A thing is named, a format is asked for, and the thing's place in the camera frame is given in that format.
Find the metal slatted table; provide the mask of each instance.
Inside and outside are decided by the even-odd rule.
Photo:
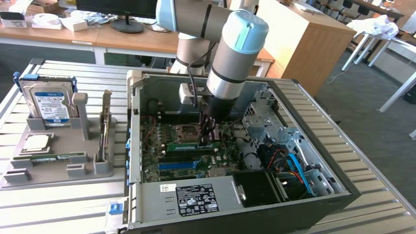
[[[129,67],[45,61],[29,65],[24,74],[77,77],[86,92],[88,116],[97,117],[104,89],[113,91],[110,111],[117,118],[114,175],[54,186],[25,186],[0,191],[0,233],[104,233],[105,206],[122,196],[126,133],[125,74]],[[361,191],[361,197],[340,212],[326,216],[298,233],[416,234],[416,212],[368,158],[333,123],[302,87],[292,80],[276,81],[306,124]],[[25,100],[13,86],[0,105],[0,173],[26,126]],[[286,123],[292,120],[281,112]]]

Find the red wire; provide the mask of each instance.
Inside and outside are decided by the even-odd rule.
[[[292,173],[292,174],[297,177],[298,181],[300,181],[301,183],[304,183],[304,181],[301,180],[301,178],[300,178],[300,176],[298,176],[298,174],[297,174],[296,172],[289,172],[289,173]]]
[[[154,130],[154,127],[156,127],[156,119],[153,118],[153,116],[141,116],[140,118],[144,118],[144,117],[150,117],[150,118],[152,118],[152,120],[153,120],[153,127],[152,127],[152,129],[150,129],[149,133],[146,134],[146,136],[145,136],[145,138],[144,138],[144,140],[146,140],[146,139],[148,139],[148,137],[149,137],[149,136],[150,136],[150,134],[152,134],[152,131]]]
[[[285,151],[284,149],[277,149],[276,152],[273,153],[273,156],[272,156],[272,159],[270,159],[270,161],[269,161],[269,163],[268,163],[268,165],[266,165],[266,168],[270,167],[272,162],[273,162],[273,159],[274,159],[274,156],[276,156],[276,153],[277,153],[278,151],[284,151],[284,152],[286,153],[286,151]]]

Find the metal chair leg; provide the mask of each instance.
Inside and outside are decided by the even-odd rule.
[[[409,137],[410,137],[413,140],[416,140],[416,130],[412,131],[412,133],[409,134]]]
[[[388,101],[384,103],[378,111],[384,113],[384,111],[390,107],[390,105],[394,103],[394,101],[408,92],[408,90],[413,87],[416,84],[416,72],[410,76],[410,78],[404,82],[402,86],[398,88],[396,93],[390,96]]]
[[[372,44],[373,44],[374,40],[376,40],[376,38],[372,38],[372,39],[370,39],[370,41],[369,41],[366,47],[364,48],[364,50],[362,50],[362,52],[361,52],[358,58],[353,61],[354,64],[358,64],[358,63],[361,62],[361,60],[362,60],[362,58],[364,58],[364,55],[365,55],[366,52],[369,51],[369,48],[372,47]]]
[[[366,42],[366,40],[368,40],[368,37],[369,37],[369,34],[365,33],[365,34],[364,34],[364,37],[362,37],[362,39],[361,39],[361,41],[360,41],[360,43],[358,43],[358,45],[357,45],[357,47],[356,47],[356,49],[354,49],[353,52],[352,52],[352,55],[349,56],[349,58],[348,58],[348,60],[346,60],[346,63],[344,64],[344,66],[342,66],[342,68],[341,68],[342,71],[346,70],[346,68],[348,68],[348,66],[349,66],[349,64],[350,64],[350,62],[352,62],[352,60],[353,60],[353,58],[356,57],[358,51],[361,50],[362,46],[365,45],[365,42]]]
[[[378,56],[384,53],[384,51],[388,48],[389,44],[390,44],[390,40],[388,42],[385,42],[384,46],[381,47],[378,53],[376,54],[374,58],[372,59],[370,63],[368,64],[369,67],[374,64]]]

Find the computer monitor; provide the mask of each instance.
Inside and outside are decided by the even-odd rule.
[[[129,21],[129,16],[156,18],[157,0],[77,0],[77,10],[125,16],[125,20],[110,23],[114,30],[122,33],[138,33],[142,26]]]

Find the warning label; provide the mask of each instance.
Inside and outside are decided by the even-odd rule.
[[[37,107],[42,119],[49,120],[48,122],[61,123],[69,119],[68,108],[62,104],[64,94],[50,92],[36,92],[34,93]]]
[[[212,184],[176,187],[176,196],[181,216],[220,211]]]

